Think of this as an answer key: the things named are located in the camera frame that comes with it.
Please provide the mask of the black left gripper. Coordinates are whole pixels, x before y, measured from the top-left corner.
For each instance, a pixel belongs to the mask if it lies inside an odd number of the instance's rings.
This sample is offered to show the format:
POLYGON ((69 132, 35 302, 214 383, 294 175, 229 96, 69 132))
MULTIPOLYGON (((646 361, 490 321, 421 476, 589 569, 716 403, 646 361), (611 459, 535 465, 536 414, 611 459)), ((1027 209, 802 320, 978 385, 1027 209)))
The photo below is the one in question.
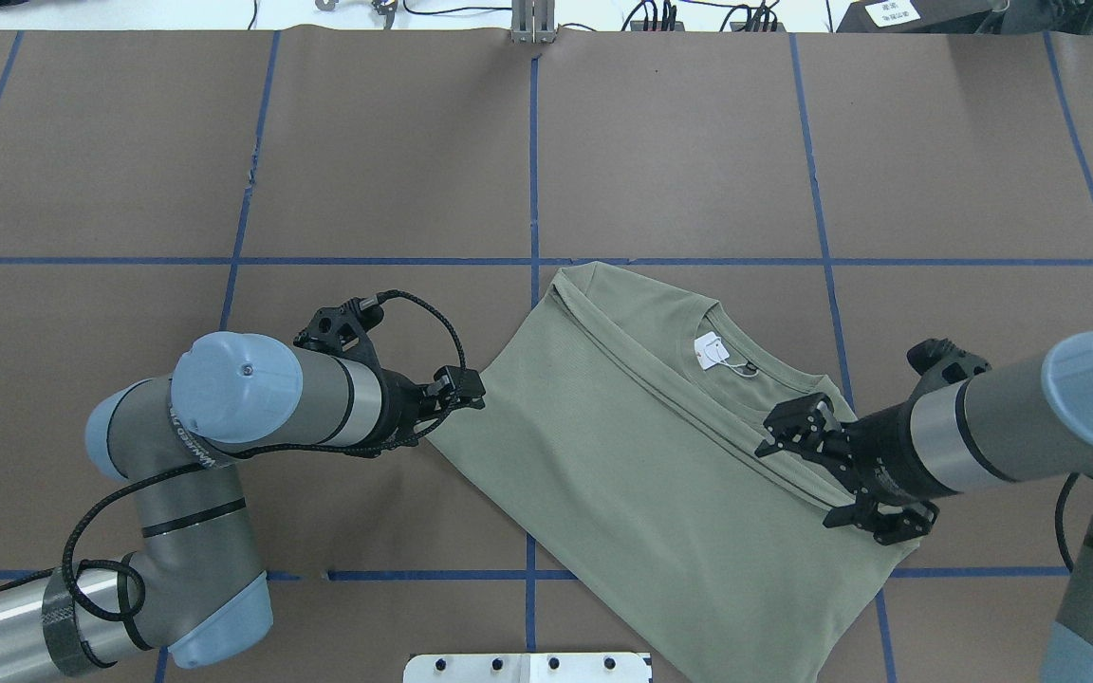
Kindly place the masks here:
POLYGON ((422 440, 421 422, 447 419, 453 412, 486 407, 486 389, 480 373, 472 368, 443 366, 431 382, 413 382, 399 372, 381 369, 385 397, 389 399, 389 428, 383 429, 379 450, 415 447, 422 440))

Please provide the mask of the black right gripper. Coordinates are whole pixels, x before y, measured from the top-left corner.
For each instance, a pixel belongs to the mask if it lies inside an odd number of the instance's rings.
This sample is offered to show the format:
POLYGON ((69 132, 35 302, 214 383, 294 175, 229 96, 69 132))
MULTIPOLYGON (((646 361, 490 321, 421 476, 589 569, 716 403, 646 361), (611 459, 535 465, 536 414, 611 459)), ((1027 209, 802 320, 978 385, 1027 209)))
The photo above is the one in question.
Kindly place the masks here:
POLYGON ((897 545, 928 535, 937 522, 936 480, 922 466, 912 440, 912 407, 889 407, 856 420, 839 412, 828 395, 803 395, 773 407, 765 415, 765 437, 753 454, 798 455, 808 463, 850 466, 858 484, 850 505, 823 518, 828 530, 853 526, 878 545, 897 545), (883 511, 882 508, 901 508, 883 511))

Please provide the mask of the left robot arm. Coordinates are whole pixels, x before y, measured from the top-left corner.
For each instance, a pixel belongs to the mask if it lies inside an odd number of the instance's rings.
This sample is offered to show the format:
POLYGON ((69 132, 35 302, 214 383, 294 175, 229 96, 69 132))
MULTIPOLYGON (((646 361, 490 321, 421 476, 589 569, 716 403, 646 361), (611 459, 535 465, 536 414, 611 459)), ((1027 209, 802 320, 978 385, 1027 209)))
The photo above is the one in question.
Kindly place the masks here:
POLYGON ((381 368, 364 332, 201 337, 171 375, 89 416, 89 458, 121 488, 75 525, 52 569, 0 587, 0 682, 70 682, 157 649, 199 669, 251 648, 273 613, 238 466, 374 457, 483 395, 465 361, 426 384, 381 368))

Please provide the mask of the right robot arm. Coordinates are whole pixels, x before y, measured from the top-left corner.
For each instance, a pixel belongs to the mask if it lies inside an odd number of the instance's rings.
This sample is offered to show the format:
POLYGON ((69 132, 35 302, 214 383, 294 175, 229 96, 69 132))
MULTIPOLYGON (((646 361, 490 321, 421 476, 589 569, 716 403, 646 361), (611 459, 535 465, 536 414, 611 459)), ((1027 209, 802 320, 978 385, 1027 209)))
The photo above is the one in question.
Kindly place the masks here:
MULTIPOLYGON (((853 526, 878 545, 932 531, 937 501, 983 488, 1076 475, 1093 481, 1093 330, 1010 366, 949 339, 908 350, 914 392, 842 422, 828 395, 773 407, 756 457, 798 455, 853 496, 824 526, 853 526)), ((1047 641, 1041 680, 1093 682, 1093 513, 1047 641)))

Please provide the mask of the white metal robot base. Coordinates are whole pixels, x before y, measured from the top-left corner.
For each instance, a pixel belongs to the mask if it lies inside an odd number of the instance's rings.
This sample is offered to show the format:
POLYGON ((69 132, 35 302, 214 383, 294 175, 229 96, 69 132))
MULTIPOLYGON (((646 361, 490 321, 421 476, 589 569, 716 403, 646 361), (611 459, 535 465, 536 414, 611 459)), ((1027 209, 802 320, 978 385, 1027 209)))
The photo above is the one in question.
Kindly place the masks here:
POLYGON ((649 653, 425 653, 403 682, 654 682, 649 653))

